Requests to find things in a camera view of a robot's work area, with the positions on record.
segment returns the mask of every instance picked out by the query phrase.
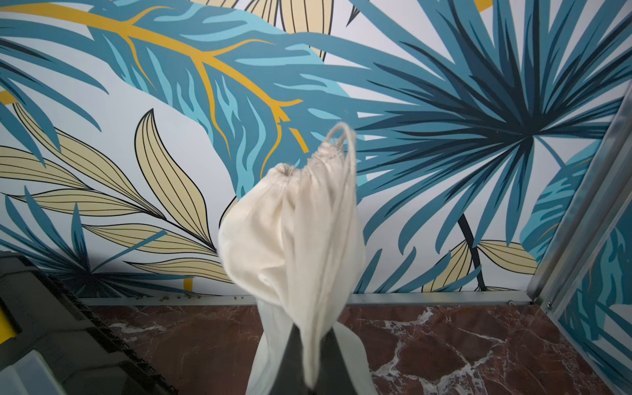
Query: wallpaper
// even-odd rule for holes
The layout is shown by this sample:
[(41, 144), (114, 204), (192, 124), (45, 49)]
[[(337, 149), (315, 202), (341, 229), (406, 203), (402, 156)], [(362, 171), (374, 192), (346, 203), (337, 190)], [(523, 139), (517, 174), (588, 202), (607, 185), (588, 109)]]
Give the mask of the wallpaper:
[(632, 394), (631, 244), (629, 205), (559, 319), (624, 394)]
[(242, 295), (222, 218), (345, 121), (356, 293), (526, 289), (632, 75), (629, 1), (207, 3), (0, 7), (0, 249), (82, 298)]

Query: white drawstring bag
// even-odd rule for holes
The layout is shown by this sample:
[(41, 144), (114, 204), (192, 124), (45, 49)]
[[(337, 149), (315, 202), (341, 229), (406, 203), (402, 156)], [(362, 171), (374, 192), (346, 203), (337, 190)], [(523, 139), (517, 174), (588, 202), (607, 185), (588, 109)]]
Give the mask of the white drawstring bag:
[[(332, 144), (331, 137), (338, 130), (344, 130), (344, 135)], [(289, 335), (292, 323), (300, 330), (305, 384), (314, 388), (320, 341), (332, 327), (336, 334), (344, 331), (334, 323), (365, 268), (356, 207), (355, 132), (339, 123), (303, 169), (288, 164), (270, 169), (224, 218), (219, 255), (234, 283), (257, 298), (264, 324), (255, 364), (260, 361), (267, 366), (253, 366), (247, 393), (267, 394), (260, 392), (267, 385), (253, 383), (270, 382), (262, 375), (274, 380), (274, 365), (278, 368), (287, 341), (283, 337)], [(272, 312), (276, 317), (264, 317)], [(345, 336), (355, 335), (348, 331)], [(360, 358), (358, 366), (347, 363), (351, 380), (362, 391), (359, 393), (375, 393), (362, 343), (357, 339), (354, 344), (361, 350), (353, 352), (354, 358)], [(341, 351), (347, 360), (345, 348)]]

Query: red marble floor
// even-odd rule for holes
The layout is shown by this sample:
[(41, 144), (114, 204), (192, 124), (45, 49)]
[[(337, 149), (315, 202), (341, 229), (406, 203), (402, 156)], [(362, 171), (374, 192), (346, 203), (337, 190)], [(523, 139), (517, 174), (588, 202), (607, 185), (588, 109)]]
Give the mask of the red marble floor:
[[(95, 307), (181, 395), (243, 395), (256, 307)], [(382, 395), (602, 395), (610, 390), (535, 306), (347, 307)]]

